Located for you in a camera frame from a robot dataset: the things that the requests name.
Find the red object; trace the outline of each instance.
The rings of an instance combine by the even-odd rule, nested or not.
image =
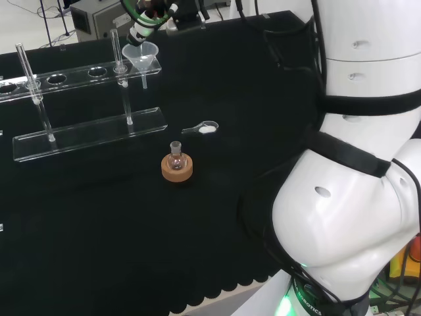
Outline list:
[[[410,245],[409,257],[415,262],[421,261],[421,246],[420,246],[420,236],[417,235]]]

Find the gray device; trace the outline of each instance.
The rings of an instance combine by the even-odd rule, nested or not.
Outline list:
[[[113,28],[126,35],[134,23],[119,0],[81,0],[70,6],[70,12],[79,42],[108,38]]]

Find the test tube rack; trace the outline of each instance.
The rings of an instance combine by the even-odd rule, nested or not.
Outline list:
[[[128,79],[157,74],[161,66],[155,57],[146,69],[137,69],[123,60],[117,30],[111,30],[115,61],[34,75],[22,44],[16,45],[25,76],[0,81],[0,103],[31,97],[44,130],[16,136],[12,140],[13,159],[28,161],[58,153],[164,130],[167,127],[158,107],[131,112]],[[43,95],[105,82],[117,82],[122,94],[124,114],[81,124],[52,128],[43,104]]]

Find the black tablecloth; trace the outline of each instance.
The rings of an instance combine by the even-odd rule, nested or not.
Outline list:
[[[301,25],[291,13],[271,17],[254,22]],[[168,315],[278,270],[238,225],[235,206],[246,183],[288,157],[319,119],[313,80],[277,69],[261,35],[239,20],[152,41],[162,72],[148,77],[147,91],[130,80],[130,99],[133,111],[160,107],[164,132],[17,163],[12,137],[41,123],[29,99],[0,104],[0,315]],[[289,65],[310,63],[306,35],[276,41]],[[102,40],[28,58],[42,73],[113,55]],[[22,76],[16,54],[0,56],[0,74]],[[44,101],[53,127],[123,113],[115,83]],[[220,130],[181,136],[203,120]],[[194,160],[189,184],[161,176],[172,140]],[[289,168],[250,193],[246,209],[257,229]]]

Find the green led light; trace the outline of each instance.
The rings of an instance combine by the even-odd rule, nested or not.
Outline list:
[[[275,316],[287,316],[289,315],[290,312],[292,312],[291,308],[292,308],[292,305],[291,305],[291,302],[289,301],[289,297],[284,296],[278,308],[276,309]]]

